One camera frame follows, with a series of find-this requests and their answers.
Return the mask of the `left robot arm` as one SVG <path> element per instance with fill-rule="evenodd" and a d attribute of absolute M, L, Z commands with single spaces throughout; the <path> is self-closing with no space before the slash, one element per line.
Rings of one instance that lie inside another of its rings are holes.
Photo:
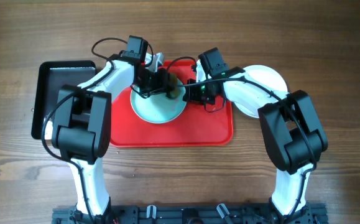
<path fill-rule="evenodd" d="M 177 79 L 160 68 L 163 56 L 154 54 L 142 37 L 129 36 L 126 48 L 106 57 L 105 67 L 87 81 L 64 84 L 57 104 L 45 118 L 52 123 L 54 157 L 70 166 L 78 196 L 74 223 L 113 223 L 104 183 L 103 156 L 111 135 L 111 103 L 128 87 L 142 98 L 177 95 Z"/>

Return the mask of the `light blue plate top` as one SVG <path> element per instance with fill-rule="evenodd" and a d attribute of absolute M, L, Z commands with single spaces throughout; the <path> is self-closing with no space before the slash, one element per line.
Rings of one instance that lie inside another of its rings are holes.
<path fill-rule="evenodd" d="M 183 101 L 185 88 L 181 87 L 174 91 L 176 97 L 169 99 L 165 93 L 151 95 L 142 98 L 134 90 L 131 90 L 131 107 L 140 119 L 153 124 L 163 124 L 177 118 L 185 109 L 187 103 Z"/>

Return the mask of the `white plate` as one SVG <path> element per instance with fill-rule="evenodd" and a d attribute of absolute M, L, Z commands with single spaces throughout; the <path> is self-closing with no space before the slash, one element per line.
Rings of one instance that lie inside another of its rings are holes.
<path fill-rule="evenodd" d="M 274 69 L 265 65 L 250 65 L 244 68 L 247 80 L 273 91 L 282 100 L 290 93 L 285 80 Z M 266 91 L 250 83 L 240 83 L 235 86 L 231 101 L 246 115 L 258 118 L 258 109 L 268 103 L 276 103 L 278 100 Z"/>

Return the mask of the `green yellow sponge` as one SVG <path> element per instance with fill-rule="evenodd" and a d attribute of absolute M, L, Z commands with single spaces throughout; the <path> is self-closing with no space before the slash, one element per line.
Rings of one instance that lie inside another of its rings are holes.
<path fill-rule="evenodd" d="M 167 98 L 174 100 L 180 95 L 180 89 L 177 85 L 178 85 L 178 78 L 176 74 L 169 73 L 167 94 L 166 94 Z"/>

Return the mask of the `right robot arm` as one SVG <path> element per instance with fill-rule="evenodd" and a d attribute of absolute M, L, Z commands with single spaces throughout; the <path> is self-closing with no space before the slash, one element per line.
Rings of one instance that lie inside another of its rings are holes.
<path fill-rule="evenodd" d="M 185 84 L 184 101 L 207 105 L 217 96 L 259 119 L 267 155 L 277 169 L 270 198 L 272 223 L 290 223 L 307 209 L 308 178 L 328 139 L 309 95 L 290 92 L 282 76 L 265 65 L 234 67 L 213 48 L 198 56 L 196 78 Z"/>

